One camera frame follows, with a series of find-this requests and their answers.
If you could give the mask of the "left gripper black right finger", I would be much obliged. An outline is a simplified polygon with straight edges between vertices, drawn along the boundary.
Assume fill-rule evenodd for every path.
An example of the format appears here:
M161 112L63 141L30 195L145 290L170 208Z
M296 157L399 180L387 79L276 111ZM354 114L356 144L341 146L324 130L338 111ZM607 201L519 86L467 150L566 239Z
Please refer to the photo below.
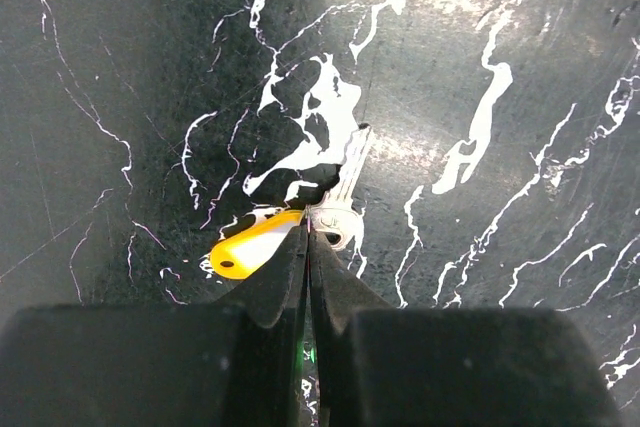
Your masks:
M539 308L397 309L312 232L322 420L331 426L616 426L579 329Z

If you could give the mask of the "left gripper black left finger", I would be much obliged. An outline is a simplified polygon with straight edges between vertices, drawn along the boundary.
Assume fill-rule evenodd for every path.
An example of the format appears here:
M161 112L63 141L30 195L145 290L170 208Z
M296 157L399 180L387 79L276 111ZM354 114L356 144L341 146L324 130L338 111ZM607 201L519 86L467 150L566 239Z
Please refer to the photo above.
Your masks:
M293 426L304 229L211 303L55 306L1 334L5 426Z

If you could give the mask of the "yellow tagged key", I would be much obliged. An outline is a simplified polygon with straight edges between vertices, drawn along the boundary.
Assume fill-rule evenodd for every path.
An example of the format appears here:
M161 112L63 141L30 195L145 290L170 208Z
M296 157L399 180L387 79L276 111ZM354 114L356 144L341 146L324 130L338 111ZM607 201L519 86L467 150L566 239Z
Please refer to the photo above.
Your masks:
M333 250L345 249L364 235L362 215L353 208L353 191L374 140L363 124L346 146L338 182L321 201L303 210L287 210L214 245L209 263L222 277L244 280L273 257L290 230L301 224L324 234Z

